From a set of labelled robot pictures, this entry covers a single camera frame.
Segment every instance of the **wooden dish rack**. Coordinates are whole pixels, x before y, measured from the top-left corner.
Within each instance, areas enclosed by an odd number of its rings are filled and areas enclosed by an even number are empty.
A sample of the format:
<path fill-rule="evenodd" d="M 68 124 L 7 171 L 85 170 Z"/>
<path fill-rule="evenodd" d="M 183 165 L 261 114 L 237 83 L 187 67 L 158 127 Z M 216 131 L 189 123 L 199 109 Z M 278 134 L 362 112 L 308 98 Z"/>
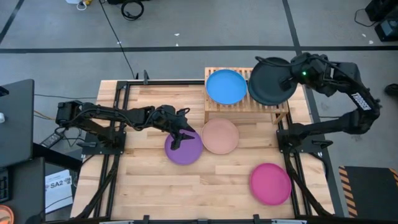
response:
<path fill-rule="evenodd" d="M 209 76 L 221 69 L 229 69 L 234 70 L 241 74 L 245 80 L 249 80 L 250 74 L 252 72 L 252 68 L 221 68 L 221 67 L 206 67 L 205 68 L 205 83 Z M 277 124 L 281 121 L 288 113 L 289 106 L 287 101 L 277 105 L 277 106 L 264 106 L 254 100 L 250 94 L 249 90 L 246 92 L 246 96 L 239 102 L 234 105 L 221 105 L 213 101 L 205 91 L 205 123 L 209 120 L 210 113 L 225 113 L 225 112 L 242 112 L 242 113 L 268 113 L 271 114 L 272 119 L 273 114 L 276 119 L 273 119 L 272 123 Z"/>

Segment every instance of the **concrete floor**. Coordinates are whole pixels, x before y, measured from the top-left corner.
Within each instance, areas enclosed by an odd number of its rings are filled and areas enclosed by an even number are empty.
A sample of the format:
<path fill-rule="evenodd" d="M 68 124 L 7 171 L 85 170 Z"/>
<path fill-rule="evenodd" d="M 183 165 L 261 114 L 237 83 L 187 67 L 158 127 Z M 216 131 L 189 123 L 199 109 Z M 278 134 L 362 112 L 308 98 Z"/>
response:
<path fill-rule="evenodd" d="M 18 0 L 0 1 L 0 30 L 12 14 Z M 354 12 L 370 0 L 288 0 L 301 46 L 383 46 L 373 28 L 357 25 Z M 280 0 L 152 0 L 144 2 L 145 13 L 138 21 L 123 19 L 115 6 L 105 10 L 124 47 L 184 46 L 293 46 L 288 20 Z M 370 23 L 364 12 L 358 20 Z M 85 11 L 77 11 L 64 0 L 25 0 L 0 43 L 2 49 L 64 49 L 119 47 L 98 1 Z M 331 60 L 358 64 L 363 82 L 381 99 L 381 117 L 362 136 L 328 134 L 334 140 L 329 147 L 334 173 L 337 167 L 391 167 L 398 170 L 398 101 L 386 96 L 386 85 L 398 82 L 397 51 L 317 52 Z M 293 51 L 170 51 L 128 52 L 135 72 L 146 69 L 151 79 L 203 78 L 204 67 L 253 67 L 255 56 L 282 57 L 290 60 Z M 26 78 L 35 80 L 35 92 L 69 97 L 96 96 L 101 80 L 131 79 L 122 53 L 37 53 L 0 54 L 0 85 Z M 341 115 L 354 108 L 347 97 L 330 98 L 315 94 L 320 116 Z M 35 110 L 54 117 L 62 99 L 35 98 Z M 34 119 L 34 141 L 46 138 L 57 125 Z M 68 136 L 75 136 L 70 131 Z M 70 152 L 65 142 L 54 147 Z M 47 216 L 48 220 L 66 218 L 66 208 Z"/>

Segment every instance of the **wire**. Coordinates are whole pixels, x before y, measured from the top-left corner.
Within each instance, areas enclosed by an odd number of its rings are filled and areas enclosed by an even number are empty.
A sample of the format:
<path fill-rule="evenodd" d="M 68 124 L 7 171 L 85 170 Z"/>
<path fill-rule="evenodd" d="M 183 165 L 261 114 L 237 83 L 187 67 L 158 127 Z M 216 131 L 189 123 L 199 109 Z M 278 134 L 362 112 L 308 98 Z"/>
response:
<path fill-rule="evenodd" d="M 336 66 L 333 62 L 330 62 L 330 61 L 328 61 L 328 60 L 325 60 L 325 59 L 323 59 L 323 58 L 321 58 L 321 57 L 319 57 L 319 56 L 315 56 L 315 55 L 312 55 L 312 57 L 313 57 L 314 59 L 320 60 L 321 62 L 325 62 L 325 63 L 328 64 L 331 68 L 334 68 L 335 70 L 337 70 L 337 71 L 339 71 L 341 74 L 343 74 L 347 79 L 350 79 L 353 83 L 356 83 L 356 81 L 355 81 L 353 78 L 351 78 L 349 75 L 347 75 L 346 72 L 344 72 L 341 68 L 339 68 L 338 66 Z M 359 87 L 362 88 L 365 92 L 369 93 L 369 90 L 366 89 L 365 87 L 363 87 L 363 86 L 361 86 L 361 85 L 360 85 Z"/>
<path fill-rule="evenodd" d="M 33 112 L 37 113 L 37 114 L 40 115 L 42 118 L 55 120 L 54 118 L 51 118 L 51 117 L 49 117 L 49 116 L 46 116 L 46 115 L 44 115 L 44 114 L 38 112 L 37 110 L 33 110 Z"/>
<path fill-rule="evenodd" d="M 42 116 L 39 116 L 39 115 L 36 115 L 36 114 L 33 114 L 33 116 L 35 116 L 35 117 L 37 117 L 37 118 L 46 119 L 46 120 L 49 120 L 49 121 L 51 121 L 51 119 L 44 118 L 44 117 L 42 117 Z"/>
<path fill-rule="evenodd" d="M 96 109 L 87 109 L 87 110 L 84 110 L 84 111 L 78 113 L 72 120 L 66 122 L 65 124 L 70 124 L 70 123 L 74 122 L 74 121 L 75 121 L 76 119 L 78 119 L 81 115 L 83 115 L 83 114 L 85 114 L 85 113 L 87 113 L 87 112 L 89 112 L 89 111 L 96 111 Z"/>
<path fill-rule="evenodd" d="M 77 128 L 77 129 L 79 129 L 79 134 L 77 135 L 76 138 L 64 138 L 63 139 L 63 140 L 67 140 L 69 147 L 73 147 L 76 144 L 77 140 L 79 140 L 79 139 L 84 141 L 84 139 L 80 138 L 82 130 L 80 128 Z M 69 141 L 70 139 L 74 139 L 75 141 L 72 144 L 70 144 L 70 141 Z"/>
<path fill-rule="evenodd" d="M 303 61 L 303 62 L 297 62 L 297 63 L 281 64 L 281 63 L 273 62 L 273 61 L 269 60 L 268 58 L 263 58 L 260 56 L 255 56 L 255 59 L 261 63 L 270 65 L 270 66 L 274 66 L 274 67 L 293 67 L 293 66 L 300 65 L 300 64 L 303 64 L 306 62 L 306 61 Z"/>
<path fill-rule="evenodd" d="M 129 4 L 129 3 L 138 4 L 141 7 L 141 12 L 138 15 L 136 15 L 136 16 L 133 16 L 128 11 L 126 11 L 126 13 L 124 13 L 124 7 L 126 7 L 127 4 Z M 137 20 L 138 18 L 140 18 L 143 15 L 143 13 L 144 13 L 144 5 L 141 3 L 140 0 L 126 0 L 126 1 L 124 1 L 122 3 L 122 7 L 120 8 L 120 10 L 122 12 L 123 18 L 125 18 L 126 20 L 129 20 L 129 21 L 135 21 L 135 20 Z"/>
<path fill-rule="evenodd" d="M 326 180 L 328 180 L 328 178 L 329 178 L 329 168 L 327 166 L 326 160 L 324 158 L 320 157 L 318 154 L 316 154 L 314 152 L 310 152 L 310 155 L 323 162 L 323 167 L 325 168 L 325 177 L 326 177 Z"/>
<path fill-rule="evenodd" d="M 72 197 L 72 196 L 67 196 L 67 197 L 65 197 L 65 198 L 63 198 L 63 199 L 57 200 L 56 202 L 50 204 L 50 205 L 47 206 L 45 209 L 43 209 L 41 212 L 39 212 L 39 214 L 42 213 L 42 212 L 44 212 L 46 209 L 48 209 L 48 208 L 51 207 L 52 205 L 54 205 L 54 204 L 56 204 L 56 203 L 58 203 L 58 202 L 61 202 L 61 201 L 65 200 L 65 199 L 68 199 L 68 198 L 70 198 L 70 197 Z"/>
<path fill-rule="evenodd" d="M 106 20 L 107 20 L 108 23 L 109 23 L 109 26 L 111 27 L 112 32 L 113 32 L 114 36 L 116 37 L 116 40 L 118 41 L 118 44 L 119 44 L 119 46 L 120 46 L 120 49 L 122 50 L 124 59 L 126 59 L 126 62 L 127 62 L 127 64 L 129 65 L 132 78 L 135 79 L 135 75 L 134 75 L 134 72 L 132 71 L 130 62 L 129 62 L 129 60 L 128 60 L 127 57 L 126 57 L 126 54 L 124 53 L 124 49 L 123 49 L 122 43 L 120 42 L 119 37 L 118 37 L 118 35 L 116 34 L 116 32 L 114 31 L 113 26 L 112 26 L 112 24 L 111 24 L 111 21 L 109 21 L 108 15 L 107 15 L 106 12 L 105 12 L 105 9 L 104 9 L 104 6 L 103 6 L 103 2 L 101 2 L 101 0 L 98 0 L 98 1 L 99 1 L 99 4 L 101 5 L 102 11 L 104 12 L 104 15 L 105 15 L 105 17 L 106 17 Z"/>
<path fill-rule="evenodd" d="M 79 2 L 79 4 L 76 5 L 77 10 L 79 11 L 84 11 L 87 9 L 87 4 L 84 1 Z"/>
<path fill-rule="evenodd" d="M 339 116 L 319 116 L 319 118 L 340 118 Z"/>
<path fill-rule="evenodd" d="M 69 99 L 69 100 L 97 99 L 97 97 L 67 97 L 67 96 L 54 96 L 54 95 L 44 95 L 44 94 L 35 94 L 35 96 L 63 98 L 63 99 Z"/>
<path fill-rule="evenodd" d="M 366 25 L 366 24 L 363 24 L 362 22 L 358 22 L 358 21 L 356 20 L 356 16 L 358 15 L 358 12 L 359 12 L 359 11 L 362 11 L 362 10 L 365 10 L 365 9 L 358 9 L 358 10 L 355 12 L 354 21 L 355 21 L 357 24 L 359 24 L 359 25 L 361 25 L 361 26 L 365 26 L 365 27 L 372 27 L 374 24 L 377 23 L 377 21 L 376 21 L 376 22 L 373 22 L 373 23 L 370 24 L 370 25 Z"/>
<path fill-rule="evenodd" d="M 89 161 L 92 157 L 94 157 L 95 155 L 91 155 L 91 156 L 89 156 L 89 157 L 87 157 L 87 159 L 86 160 L 84 160 L 82 163 L 81 163 L 81 166 L 83 166 L 87 161 Z"/>

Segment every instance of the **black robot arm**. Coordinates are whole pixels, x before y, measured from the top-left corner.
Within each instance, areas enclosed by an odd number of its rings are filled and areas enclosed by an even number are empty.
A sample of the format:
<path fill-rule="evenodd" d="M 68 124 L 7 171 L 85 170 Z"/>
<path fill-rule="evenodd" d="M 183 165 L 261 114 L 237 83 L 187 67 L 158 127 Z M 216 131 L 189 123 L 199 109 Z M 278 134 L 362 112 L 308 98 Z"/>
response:
<path fill-rule="evenodd" d="M 340 131 L 364 134 L 380 116 L 379 100 L 375 100 L 369 89 L 362 84 L 355 63 L 330 62 L 326 55 L 304 53 L 293 58 L 291 64 L 292 78 L 284 80 L 282 88 L 288 88 L 290 82 L 298 82 L 326 96 L 339 91 L 346 93 L 358 108 L 331 121 L 308 125 L 291 124 L 288 130 L 280 133 L 290 147 L 299 146 L 307 136 L 316 134 Z"/>
<path fill-rule="evenodd" d="M 81 128 L 82 130 L 94 134 L 101 143 L 117 147 L 119 144 L 118 135 L 112 127 L 102 127 L 91 118 L 104 119 L 126 123 L 136 131 L 144 128 L 157 128 L 161 131 L 170 133 L 173 137 L 172 149 L 178 149 L 184 139 L 193 137 L 180 133 L 181 129 L 194 132 L 187 123 L 185 115 L 189 108 L 175 111 L 170 105 L 162 105 L 158 108 L 147 106 L 144 108 L 134 108 L 131 110 L 121 110 L 110 108 L 92 103 L 82 103 L 80 101 L 69 101 L 58 104 L 58 113 L 55 122 L 61 128 Z"/>

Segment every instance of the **white paper sign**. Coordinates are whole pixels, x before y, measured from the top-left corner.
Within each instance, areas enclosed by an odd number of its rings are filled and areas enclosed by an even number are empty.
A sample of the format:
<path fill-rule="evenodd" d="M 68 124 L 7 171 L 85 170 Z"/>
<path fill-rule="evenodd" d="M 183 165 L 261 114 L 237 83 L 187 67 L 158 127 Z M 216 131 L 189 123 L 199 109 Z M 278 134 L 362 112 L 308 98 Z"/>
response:
<path fill-rule="evenodd" d="M 45 177 L 45 212 L 52 212 L 73 203 L 72 177 L 69 170 L 64 170 Z"/>

